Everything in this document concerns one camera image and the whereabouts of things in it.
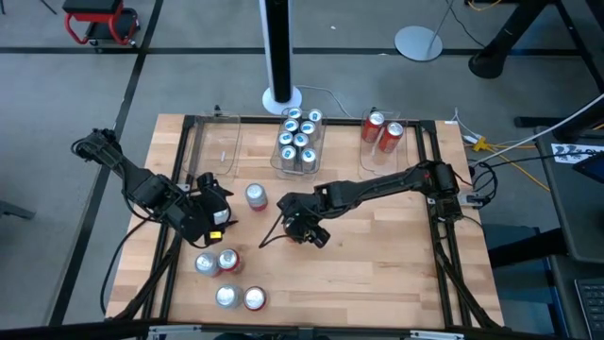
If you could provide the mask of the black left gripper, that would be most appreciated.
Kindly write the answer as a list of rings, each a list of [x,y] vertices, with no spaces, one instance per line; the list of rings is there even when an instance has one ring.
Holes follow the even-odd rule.
[[[229,209],[227,202],[233,193],[220,186],[212,172],[203,173],[196,179],[197,187],[188,188],[184,194],[188,204],[187,217],[182,222],[181,236],[189,243],[194,244],[209,230],[226,231],[228,226],[238,223],[237,219],[229,220],[222,225],[215,225],[213,214]]]

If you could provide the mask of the clear plastic bin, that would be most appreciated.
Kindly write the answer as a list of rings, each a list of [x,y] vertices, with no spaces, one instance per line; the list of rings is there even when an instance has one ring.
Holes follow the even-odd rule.
[[[304,121],[309,121],[308,119],[308,112],[310,110],[302,110],[302,118],[300,120],[297,120],[299,123],[299,126],[301,123],[303,123]],[[285,120],[290,119],[288,117],[287,114],[288,110],[285,110],[284,112],[282,112],[280,118],[279,118],[279,127],[277,129],[277,136],[281,131],[285,131],[283,129],[283,123]],[[298,149],[296,148],[293,144],[291,144],[291,146],[294,146],[296,149],[296,167],[294,171],[283,171],[281,169],[281,162],[280,162],[280,158],[279,158],[279,154],[280,154],[280,149],[278,147],[277,144],[277,136],[276,136],[276,141],[275,141],[275,147],[273,150],[273,154],[270,160],[271,165],[273,166],[273,168],[277,171],[277,175],[282,178],[282,179],[288,179],[288,180],[306,180],[306,181],[312,181],[314,180],[315,176],[317,175],[317,173],[320,170],[321,167],[321,160],[322,160],[322,154],[323,154],[323,146],[324,146],[324,140],[325,140],[325,136],[326,136],[326,131],[327,131],[327,118],[325,116],[325,114],[323,113],[323,123],[322,126],[317,127],[317,132],[316,132],[316,137],[312,140],[310,140],[309,146],[306,148],[312,148],[316,151],[317,154],[317,162],[316,162],[316,169],[313,173],[303,173],[302,169],[301,169],[301,160],[300,160],[300,153],[303,149]]]
[[[214,111],[185,117],[186,144],[181,178],[196,185],[196,179],[211,172],[221,183],[231,183],[237,173],[242,142],[241,117]]]
[[[407,129],[409,122],[403,120],[398,111],[387,111],[373,107],[366,110],[361,118],[361,132],[364,121],[371,111],[380,111],[384,118],[384,125],[374,143],[366,143],[360,137],[359,175],[362,179],[374,179],[400,172],[409,166],[407,157]],[[404,127],[404,135],[392,153],[384,153],[378,148],[378,141],[383,130],[391,122],[398,122]]]

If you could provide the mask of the silver pink raspberry soda can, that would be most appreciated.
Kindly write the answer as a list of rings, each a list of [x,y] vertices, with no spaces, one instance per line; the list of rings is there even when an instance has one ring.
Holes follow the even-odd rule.
[[[245,198],[253,211],[262,211],[268,205],[265,189],[258,183],[251,183],[246,187]]]

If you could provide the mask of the black white tall pole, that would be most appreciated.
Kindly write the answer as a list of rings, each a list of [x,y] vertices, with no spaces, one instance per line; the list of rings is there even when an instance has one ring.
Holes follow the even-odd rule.
[[[273,99],[286,103],[292,99],[290,44],[290,0],[259,0],[262,35]]]

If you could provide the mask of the dark grey furniture leg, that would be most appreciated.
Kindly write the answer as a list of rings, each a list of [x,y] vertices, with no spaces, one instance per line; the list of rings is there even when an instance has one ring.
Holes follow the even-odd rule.
[[[0,217],[4,215],[12,215],[25,220],[31,220],[35,216],[35,213],[25,208],[0,200]]]

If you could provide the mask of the black desk foot bar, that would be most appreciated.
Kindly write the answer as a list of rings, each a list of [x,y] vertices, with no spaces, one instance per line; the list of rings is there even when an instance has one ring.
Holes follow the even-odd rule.
[[[551,255],[567,255],[568,249],[561,229],[535,234],[488,251],[492,268],[543,259]]]

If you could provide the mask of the black crossbar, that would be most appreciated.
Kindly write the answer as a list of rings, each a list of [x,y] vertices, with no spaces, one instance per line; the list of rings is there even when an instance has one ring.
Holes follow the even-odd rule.
[[[40,326],[0,330],[0,340],[119,340],[131,337],[144,337],[151,326],[168,325],[161,319],[107,320],[103,322],[68,324],[58,326]],[[226,324],[173,324],[201,325],[201,332],[232,332],[295,335],[311,340],[317,336],[383,336],[409,338],[415,329],[378,329],[378,328],[330,328],[300,326],[250,326]],[[465,340],[581,340],[570,337],[558,337],[508,329],[480,329],[451,326],[442,330],[419,330],[432,332],[454,332],[464,335]]]

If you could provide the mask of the red black rolling stool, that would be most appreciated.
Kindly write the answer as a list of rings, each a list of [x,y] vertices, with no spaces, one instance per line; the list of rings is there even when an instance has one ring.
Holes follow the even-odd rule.
[[[64,27],[72,39],[81,45],[97,47],[101,42],[121,46],[136,46],[135,34],[141,29],[138,12],[127,8],[125,0],[65,0]],[[78,36],[71,26],[76,20],[87,23],[83,36]]]

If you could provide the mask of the white printed paper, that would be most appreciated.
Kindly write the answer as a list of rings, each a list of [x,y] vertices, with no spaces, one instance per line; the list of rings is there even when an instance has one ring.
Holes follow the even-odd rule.
[[[575,164],[582,162],[593,154],[604,152],[604,146],[590,144],[551,144],[554,161],[557,163]]]

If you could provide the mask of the dark grey desk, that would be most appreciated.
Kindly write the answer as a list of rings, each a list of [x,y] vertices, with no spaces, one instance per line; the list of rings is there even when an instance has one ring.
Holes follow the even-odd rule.
[[[553,255],[554,278],[561,286],[563,319],[573,338],[590,340],[575,280],[604,278],[604,184],[557,163],[551,144],[604,146],[604,94],[577,111],[577,116],[551,132],[543,127],[536,145],[542,157],[567,255]]]

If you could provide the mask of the blue tablet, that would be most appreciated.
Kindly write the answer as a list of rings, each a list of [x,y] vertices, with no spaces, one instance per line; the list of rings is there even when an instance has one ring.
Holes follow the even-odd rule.
[[[604,152],[595,153],[575,163],[572,168],[587,178],[604,184]]]

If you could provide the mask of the black keyboard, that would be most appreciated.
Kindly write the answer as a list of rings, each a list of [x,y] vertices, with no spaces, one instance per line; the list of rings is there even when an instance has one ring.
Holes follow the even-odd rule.
[[[604,340],[604,278],[575,280],[590,340]]]

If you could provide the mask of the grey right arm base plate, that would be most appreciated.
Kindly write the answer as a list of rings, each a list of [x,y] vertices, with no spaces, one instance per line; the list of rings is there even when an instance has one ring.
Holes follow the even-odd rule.
[[[489,201],[489,198],[484,195],[480,195],[480,194],[477,194],[474,192],[471,192],[471,193],[460,192],[458,194],[458,200],[459,200],[460,205],[463,207],[471,207],[474,209],[479,209],[480,207],[483,207]]]

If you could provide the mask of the grey round base plate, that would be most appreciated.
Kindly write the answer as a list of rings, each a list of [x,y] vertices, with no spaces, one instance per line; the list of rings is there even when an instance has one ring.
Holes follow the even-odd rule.
[[[419,25],[401,28],[394,36],[396,50],[414,61],[431,61],[443,52],[443,42],[433,30]]]

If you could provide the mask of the black desk leg frame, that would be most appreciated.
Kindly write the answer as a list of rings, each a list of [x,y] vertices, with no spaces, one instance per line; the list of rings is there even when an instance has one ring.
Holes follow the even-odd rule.
[[[499,77],[512,48],[545,7],[553,5],[561,16],[562,22],[596,87],[601,93],[604,93],[604,77],[597,70],[594,59],[588,52],[585,41],[580,36],[580,31],[571,19],[562,0],[503,0],[503,2],[516,4],[517,7],[495,37],[468,60],[468,67],[475,76],[489,79]]]

